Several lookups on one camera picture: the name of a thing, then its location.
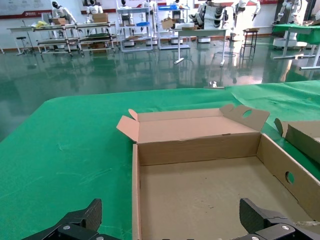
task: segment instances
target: chair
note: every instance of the chair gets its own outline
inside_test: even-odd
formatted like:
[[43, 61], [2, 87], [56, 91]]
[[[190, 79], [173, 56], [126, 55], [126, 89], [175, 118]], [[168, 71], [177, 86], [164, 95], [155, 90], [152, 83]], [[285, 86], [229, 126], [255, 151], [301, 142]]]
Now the chair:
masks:
[[25, 39], [26, 38], [27, 38], [26, 36], [18, 36], [16, 38], [17, 40], [21, 40], [22, 46], [23, 46], [22, 52], [18, 53], [17, 56], [20, 56], [22, 54], [29, 54], [31, 52], [30, 49], [26, 48], [26, 45], [25, 45]]

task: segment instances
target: green table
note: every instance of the green table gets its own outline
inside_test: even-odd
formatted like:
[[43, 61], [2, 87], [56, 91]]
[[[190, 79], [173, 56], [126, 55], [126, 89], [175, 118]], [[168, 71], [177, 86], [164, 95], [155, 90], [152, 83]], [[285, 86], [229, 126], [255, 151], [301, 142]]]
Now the green table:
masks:
[[298, 33], [296, 40], [305, 42], [311, 45], [320, 44], [320, 26], [299, 26], [295, 23], [278, 24], [273, 28], [274, 33], [285, 32], [291, 30], [293, 33]]
[[[306, 59], [306, 58], [314, 58], [312, 66], [303, 66], [300, 67], [300, 70], [314, 70], [320, 69], [320, 66], [317, 66], [318, 59], [320, 56], [320, 26], [299, 26], [294, 23], [292, 24], [278, 24], [273, 28], [273, 32], [284, 32], [287, 31], [285, 45], [283, 49], [282, 56], [275, 56], [274, 60], [280, 59]], [[296, 40], [298, 42], [305, 42], [312, 45], [311, 51], [308, 55], [287, 55], [288, 44], [290, 40], [290, 33], [297, 33]]]
[[273, 124], [275, 117], [320, 119], [319, 93], [320, 81], [305, 81], [49, 100], [0, 143], [1, 239], [27, 237], [101, 198], [99, 231], [131, 240], [133, 143], [116, 129], [129, 108], [141, 113], [233, 103], [270, 111], [263, 132], [320, 179], [319, 165], [286, 143]]

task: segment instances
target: circular hole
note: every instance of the circular hole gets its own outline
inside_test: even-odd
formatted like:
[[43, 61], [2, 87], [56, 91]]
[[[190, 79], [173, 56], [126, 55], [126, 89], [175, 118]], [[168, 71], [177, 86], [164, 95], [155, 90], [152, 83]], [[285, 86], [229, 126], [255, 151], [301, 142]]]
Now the circular hole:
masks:
[[285, 173], [285, 180], [286, 180], [289, 184], [294, 184], [294, 182], [295, 182], [295, 177], [294, 177], [294, 175], [293, 175], [291, 172], [287, 171], [287, 172]]
[[252, 114], [252, 110], [248, 110], [248, 111], [246, 111], [246, 112], [242, 115], [242, 117], [243, 117], [243, 118], [247, 118], [247, 117], [249, 117], [251, 114]]

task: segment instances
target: glossy floor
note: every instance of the glossy floor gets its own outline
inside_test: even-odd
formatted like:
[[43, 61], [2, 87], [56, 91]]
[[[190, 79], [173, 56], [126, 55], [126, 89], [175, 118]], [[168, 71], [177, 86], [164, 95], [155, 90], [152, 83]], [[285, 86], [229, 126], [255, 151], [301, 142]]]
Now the glossy floor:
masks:
[[181, 51], [184, 61], [174, 65], [178, 50], [154, 50], [84, 58], [68, 55], [0, 55], [0, 141], [44, 101], [63, 96], [118, 93], [174, 88], [203, 88], [319, 79], [317, 71], [299, 71], [313, 59], [273, 60], [270, 37], [258, 38], [255, 54], [227, 42], [224, 67], [220, 67], [223, 42], [192, 43]]

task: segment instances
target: stool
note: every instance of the stool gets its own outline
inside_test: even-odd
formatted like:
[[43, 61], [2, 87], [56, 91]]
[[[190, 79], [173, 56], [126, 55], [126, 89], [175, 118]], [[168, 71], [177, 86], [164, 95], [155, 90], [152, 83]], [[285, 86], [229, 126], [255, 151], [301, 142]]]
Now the stool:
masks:
[[[243, 48], [243, 55], [245, 54], [246, 47], [250, 47], [250, 55], [251, 55], [252, 49], [253, 49], [253, 54], [255, 54], [258, 31], [259, 29], [257, 28], [249, 28], [249, 29], [243, 30], [244, 43], [241, 46], [240, 55], [241, 55], [242, 48]], [[252, 36], [251, 43], [247, 43], [248, 34], [251, 34]]]
[[25, 45], [25, 39], [26, 39], [26, 38], [27, 38], [26, 36], [18, 36], [18, 37], [16, 38], [17, 40], [21, 40], [22, 46], [23, 46], [22, 52], [21, 52], [21, 53], [18, 53], [17, 56], [20, 56], [20, 55], [22, 55], [22, 54], [26, 54], [26, 53], [28, 53], [28, 52], [30, 51], [29, 49], [26, 48], [26, 45]]

